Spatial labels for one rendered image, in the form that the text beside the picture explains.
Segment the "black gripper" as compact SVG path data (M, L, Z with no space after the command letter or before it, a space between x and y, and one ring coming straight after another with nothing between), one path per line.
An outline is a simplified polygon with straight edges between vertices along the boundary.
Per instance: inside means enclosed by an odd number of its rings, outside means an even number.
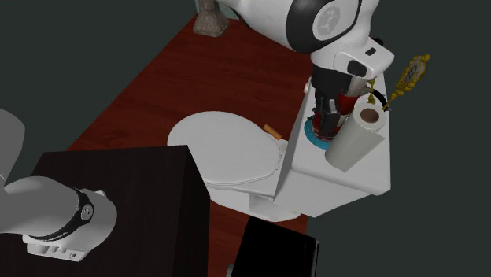
M335 70L312 66L311 85L316 89L315 120L317 129L321 130L321 136L325 139L331 137L337 127L341 114L337 109L338 95L348 90L351 83L351 75Z

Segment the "red and white can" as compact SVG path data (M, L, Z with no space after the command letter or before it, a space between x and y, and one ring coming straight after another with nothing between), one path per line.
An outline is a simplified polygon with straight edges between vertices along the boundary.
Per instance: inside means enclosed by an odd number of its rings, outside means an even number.
M315 105L315 107L312 109L314 115L311 117L315 135L319 139L326 140L328 142L332 141L334 139L334 136L340 131L348 115L353 111L356 100L366 92L367 92L367 81L365 79L352 76L351 83L346 92L339 94L337 99L329 99L327 102L325 102L327 106L330 100L335 100L337 109L341 114L338 125L334 129L334 132L331 134L331 137L329 138L323 138L321 136L321 130L317 129L317 123L315 120L315 110L316 110L316 105Z

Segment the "black round holder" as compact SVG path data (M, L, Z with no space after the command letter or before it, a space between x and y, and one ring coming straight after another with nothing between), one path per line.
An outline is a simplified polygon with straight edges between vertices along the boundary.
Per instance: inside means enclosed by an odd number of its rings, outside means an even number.
M377 99L380 102L380 104L382 105L382 109L384 111L387 111L389 109L389 106L386 105L387 104L386 96L376 89L375 89L374 95L375 95L375 99Z

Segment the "white paper roll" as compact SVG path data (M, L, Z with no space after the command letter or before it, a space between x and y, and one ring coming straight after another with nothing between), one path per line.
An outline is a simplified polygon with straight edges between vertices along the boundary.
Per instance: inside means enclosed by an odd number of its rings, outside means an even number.
M354 105L339 132L325 152L326 161L347 172L385 140L378 132L386 125L387 117L381 106L368 102Z

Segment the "dark robot stand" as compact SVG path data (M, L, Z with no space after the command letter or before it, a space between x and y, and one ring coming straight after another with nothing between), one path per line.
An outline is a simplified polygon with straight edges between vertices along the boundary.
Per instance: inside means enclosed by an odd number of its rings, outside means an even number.
M209 193L186 146L44 153L32 173L104 191L116 225L80 262L0 238L0 277L208 277Z

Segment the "teal round coaster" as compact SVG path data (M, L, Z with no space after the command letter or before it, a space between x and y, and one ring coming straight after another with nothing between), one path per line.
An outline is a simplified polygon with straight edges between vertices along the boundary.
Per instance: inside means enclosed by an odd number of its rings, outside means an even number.
M311 118L308 118L305 121L304 132L308 141L310 141L310 143L313 144L314 146L322 150L326 150L330 146L330 142L326 140L322 140L315 135Z

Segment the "small orange cylinder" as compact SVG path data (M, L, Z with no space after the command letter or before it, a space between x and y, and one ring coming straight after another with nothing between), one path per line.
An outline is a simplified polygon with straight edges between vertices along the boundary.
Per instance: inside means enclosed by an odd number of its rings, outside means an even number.
M265 124L263 126L263 129L269 134L271 135L273 138L277 139L277 140L281 140L282 139L282 136L271 126L269 126L268 124Z

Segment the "white toilet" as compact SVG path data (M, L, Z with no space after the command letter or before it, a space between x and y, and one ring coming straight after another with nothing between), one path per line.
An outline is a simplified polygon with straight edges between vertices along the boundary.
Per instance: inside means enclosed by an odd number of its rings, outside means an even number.
M277 140L246 118L220 111L195 113L178 122L170 146L189 147L210 198L270 222L300 215L317 217L368 195L390 189L389 118L385 137L347 172L325 159L308 141L305 121L314 106L314 88L305 97L288 140Z

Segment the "gold ornate hand mirror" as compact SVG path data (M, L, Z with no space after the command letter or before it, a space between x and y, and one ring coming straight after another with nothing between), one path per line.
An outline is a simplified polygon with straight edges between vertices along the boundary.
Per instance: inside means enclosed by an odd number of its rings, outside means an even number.
M387 100L386 104L382 107L384 111L389 108L389 104L394 99L412 90L416 83L424 77L427 70L427 63L430 58L430 54L423 54L414 56L410 60L409 65L404 69L401 77L396 82L393 93L390 95L390 98Z

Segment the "grey stone figure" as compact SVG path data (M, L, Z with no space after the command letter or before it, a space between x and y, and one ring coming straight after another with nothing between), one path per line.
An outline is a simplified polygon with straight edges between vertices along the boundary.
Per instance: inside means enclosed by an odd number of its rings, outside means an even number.
M198 0L199 11L193 31L199 35L220 37L229 26L229 20L220 9L217 0Z

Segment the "black box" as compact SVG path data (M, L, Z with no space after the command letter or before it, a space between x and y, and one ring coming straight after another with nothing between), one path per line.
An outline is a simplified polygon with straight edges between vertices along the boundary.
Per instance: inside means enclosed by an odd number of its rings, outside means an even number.
M250 217L226 277L316 277L319 241Z

